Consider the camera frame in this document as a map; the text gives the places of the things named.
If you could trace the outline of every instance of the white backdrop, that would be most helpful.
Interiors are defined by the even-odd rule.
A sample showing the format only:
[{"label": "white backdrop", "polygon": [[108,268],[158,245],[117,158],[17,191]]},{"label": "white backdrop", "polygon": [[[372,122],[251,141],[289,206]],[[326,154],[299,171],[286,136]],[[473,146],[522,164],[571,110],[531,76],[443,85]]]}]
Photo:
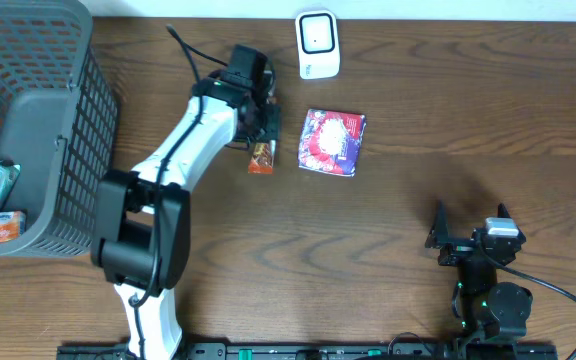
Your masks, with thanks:
[{"label": "white backdrop", "polygon": [[94,16],[576,21],[576,0],[80,0]]}]

